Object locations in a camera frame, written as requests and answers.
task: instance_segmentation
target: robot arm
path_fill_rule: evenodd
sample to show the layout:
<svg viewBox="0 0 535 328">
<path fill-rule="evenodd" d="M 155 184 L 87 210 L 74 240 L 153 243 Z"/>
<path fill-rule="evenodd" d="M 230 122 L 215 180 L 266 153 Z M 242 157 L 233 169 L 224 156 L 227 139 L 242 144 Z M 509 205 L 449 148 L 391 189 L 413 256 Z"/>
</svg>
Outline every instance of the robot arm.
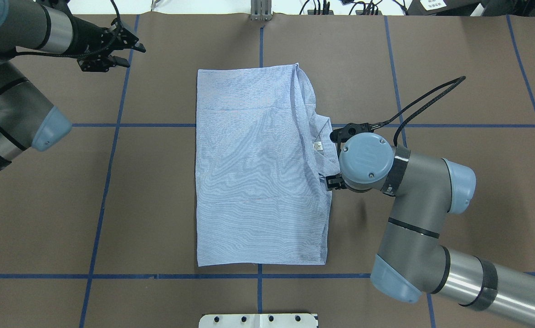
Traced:
<svg viewBox="0 0 535 328">
<path fill-rule="evenodd" d="M 409 303 L 422 292 L 436 293 L 535 326 L 534 277 L 438 244 L 446 214 L 464 212 L 472 199 L 470 168 L 392 147 L 376 133 L 355 133 L 339 162 L 342 174 L 327 177 L 330 189 L 395 197 L 371 274 L 377 289 Z"/>
<path fill-rule="evenodd" d="M 98 27 L 74 17 L 69 0 L 0 0 L 0 170 L 29 147 L 45 151 L 71 129 L 59 109 L 9 60 L 20 54 L 76 58 L 82 71 L 128 67 L 114 50 L 145 52 L 132 29 L 118 17 Z M 16 52 L 15 47 L 42 52 Z"/>
</svg>

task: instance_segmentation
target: white label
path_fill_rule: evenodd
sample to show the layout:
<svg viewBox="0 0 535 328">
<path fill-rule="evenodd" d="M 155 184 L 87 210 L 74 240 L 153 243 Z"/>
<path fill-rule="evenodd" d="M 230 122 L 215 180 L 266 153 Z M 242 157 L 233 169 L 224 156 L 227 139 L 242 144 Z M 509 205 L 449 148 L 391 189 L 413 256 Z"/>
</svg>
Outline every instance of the white label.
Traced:
<svg viewBox="0 0 535 328">
<path fill-rule="evenodd" d="M 315 151 L 322 151 L 324 148 L 322 147 L 322 143 L 320 141 L 317 141 L 314 143 L 314 150 Z"/>
<path fill-rule="evenodd" d="M 438 8 L 444 8 L 446 6 L 446 3 L 444 0 L 420 0 L 422 3 L 422 6 L 426 8 L 426 10 L 434 10 Z"/>
</svg>

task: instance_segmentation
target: white plastic plate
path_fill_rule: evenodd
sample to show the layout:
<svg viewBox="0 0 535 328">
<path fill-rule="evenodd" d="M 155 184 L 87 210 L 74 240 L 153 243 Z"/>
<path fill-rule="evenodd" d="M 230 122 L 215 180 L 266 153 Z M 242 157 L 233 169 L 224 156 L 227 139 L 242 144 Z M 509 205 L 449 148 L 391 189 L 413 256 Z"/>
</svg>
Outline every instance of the white plastic plate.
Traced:
<svg viewBox="0 0 535 328">
<path fill-rule="evenodd" d="M 310 313 L 205 315 L 199 321 L 199 328 L 318 328 L 318 315 Z"/>
</svg>

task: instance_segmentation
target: blue striped fabric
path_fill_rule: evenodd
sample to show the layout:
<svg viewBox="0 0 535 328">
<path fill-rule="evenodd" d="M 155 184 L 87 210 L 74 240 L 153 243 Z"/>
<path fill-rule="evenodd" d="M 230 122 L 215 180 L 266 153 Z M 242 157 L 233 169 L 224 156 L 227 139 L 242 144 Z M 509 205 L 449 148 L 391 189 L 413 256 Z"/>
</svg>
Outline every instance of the blue striped fabric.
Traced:
<svg viewBox="0 0 535 328">
<path fill-rule="evenodd" d="M 315 109 L 298 64 L 199 71 L 199 266 L 325 264 L 332 192 L 324 177 L 340 169 L 330 119 Z"/>
</svg>

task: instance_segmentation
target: blue tape grid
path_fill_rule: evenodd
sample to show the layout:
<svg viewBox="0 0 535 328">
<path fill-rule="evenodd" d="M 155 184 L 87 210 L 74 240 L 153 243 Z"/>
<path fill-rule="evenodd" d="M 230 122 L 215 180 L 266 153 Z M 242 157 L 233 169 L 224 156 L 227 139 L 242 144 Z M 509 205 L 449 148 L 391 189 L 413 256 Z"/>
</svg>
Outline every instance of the blue tape grid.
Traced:
<svg viewBox="0 0 535 328">
<path fill-rule="evenodd" d="M 509 32 L 511 33 L 511 41 L 513 42 L 513 48 L 515 50 L 515 54 L 517 55 L 517 62 L 519 64 L 519 68 L 521 69 L 521 74 L 523 76 L 523 80 L 525 81 L 526 89 L 529 92 L 530 103 L 533 105 L 533 110 L 535 111 L 535 97 L 533 96 L 533 91 L 530 88 L 529 79 L 526 77 L 525 68 L 523 67 L 521 60 L 521 54 L 519 54 L 519 48 L 517 47 L 517 40 L 515 40 L 513 23 L 511 23 L 511 16 L 509 15 L 507 15 L 507 24 L 509 25 Z"/>
<path fill-rule="evenodd" d="M 136 15 L 136 22 L 134 24 L 134 31 L 138 32 L 138 24 L 140 22 L 140 15 Z M 132 64 L 132 58 L 134 57 L 134 50 L 130 50 L 130 56 L 128 58 L 128 62 L 130 65 Z M 83 328 L 85 325 L 85 319 L 87 314 L 87 306 L 89 304 L 89 297 L 91 292 L 91 283 L 93 282 L 93 273 L 95 270 L 95 260 L 97 258 L 97 249 L 99 247 L 99 237 L 101 236 L 101 228 L 103 226 L 103 215 L 105 214 L 105 201 L 108 197 L 108 191 L 109 191 L 109 182 L 111 180 L 112 176 L 112 166 L 113 166 L 113 159 L 116 154 L 116 146 L 118 145 L 118 135 L 120 131 L 120 124 L 122 122 L 122 114 L 123 114 L 123 106 L 124 102 L 126 100 L 126 91 L 128 90 L 128 79 L 130 78 L 130 69 L 131 67 L 128 67 L 126 69 L 126 77 L 124 78 L 123 83 L 123 90 L 122 90 L 122 99 L 120 99 L 120 106 L 118 110 L 118 119 L 116 121 L 116 129 L 113 133 L 113 144 L 112 144 L 112 151 L 109 155 L 109 164 L 108 164 L 108 172 L 105 176 L 105 186 L 103 187 L 103 197 L 101 198 L 101 208 L 99 210 L 99 219 L 97 222 L 97 232 L 95 232 L 95 241 L 93 244 L 93 251 L 91 253 L 91 263 L 89 266 L 89 274 L 87 277 L 87 285 L 86 285 L 86 293 L 85 297 L 83 299 L 83 307 L 82 307 L 82 314 L 79 319 L 79 327 Z"/>
<path fill-rule="evenodd" d="M 135 31 L 138 31 L 140 15 L 136 16 L 136 23 L 134 26 Z M 390 55 L 390 64 L 391 72 L 393 76 L 393 87 L 395 89 L 395 99 L 397 110 L 401 110 L 401 100 L 399 96 L 399 87 L 397 85 L 397 74 L 395 69 L 395 62 L 393 57 L 393 50 L 391 46 L 391 34 L 390 27 L 387 17 L 385 19 L 386 27 L 386 38 L 387 46 Z M 515 40 L 513 25 L 511 23 L 510 16 L 507 16 L 507 23 L 509 25 L 509 33 L 511 40 L 513 42 L 513 48 L 517 56 L 517 62 L 525 82 L 526 89 L 528 91 L 530 101 L 533 106 L 535 113 L 535 97 L 533 95 L 532 89 L 530 88 L 530 83 L 524 66 L 522 64 L 521 56 L 517 47 L 517 42 Z M 259 66 L 263 67 L 263 36 L 264 36 L 265 27 L 262 26 L 259 31 Z M 133 51 L 130 52 L 129 62 L 132 62 Z M 118 119 L 116 123 L 76 123 L 74 127 L 114 127 L 114 138 L 112 144 L 112 151 L 109 158 L 109 165 L 107 176 L 105 179 L 105 187 L 103 189 L 103 198 L 101 203 L 101 210 L 99 212 L 97 232 L 95 233 L 94 247 L 91 255 L 91 263 L 88 274 L 0 274 L 0 279 L 79 279 L 87 280 L 86 285 L 86 294 L 84 297 L 84 302 L 82 306 L 82 314 L 80 317 L 79 326 L 82 328 L 85 324 L 85 318 L 87 314 L 87 307 L 90 298 L 91 292 L 91 283 L 93 280 L 137 280 L 137 279 L 155 279 L 155 280 L 188 280 L 188 279 L 257 279 L 257 312 L 263 312 L 263 295 L 262 295 L 262 285 L 263 279 L 367 279 L 370 278 L 370 274 L 367 273 L 357 273 L 357 274 L 264 274 L 263 266 L 259 264 L 257 266 L 257 274 L 94 274 L 95 269 L 95 260 L 97 258 L 97 250 L 99 246 L 99 237 L 101 235 L 101 228 L 103 226 L 103 215 L 105 212 L 105 202 L 107 199 L 107 194 L 109 191 L 109 182 L 111 180 L 111 170 L 113 166 L 113 159 L 115 156 L 116 145 L 118 141 L 119 129 L 122 127 L 186 127 L 193 128 L 196 127 L 196 124 L 181 124 L 181 123 L 121 123 L 124 101 L 126 96 L 126 91 L 128 89 L 128 79 L 130 75 L 130 68 L 126 70 L 126 76 L 124 79 L 122 97 L 120 100 L 120 106 L 118 111 Z M 399 118 L 400 122 L 403 121 L 403 116 Z M 343 127 L 345 124 L 333 124 L 334 127 Z M 389 124 L 388 127 L 397 128 L 398 124 Z M 408 124 L 407 128 L 535 128 L 535 124 Z M 402 132 L 402 141 L 403 145 L 407 146 L 407 138 L 405 131 Z M 535 276 L 535 272 L 526 272 Z M 432 296 L 430 294 L 426 295 L 428 303 L 428 311 L 430 316 L 430 323 L 432 328 L 436 327 L 436 320 L 434 315 Z"/>
</svg>

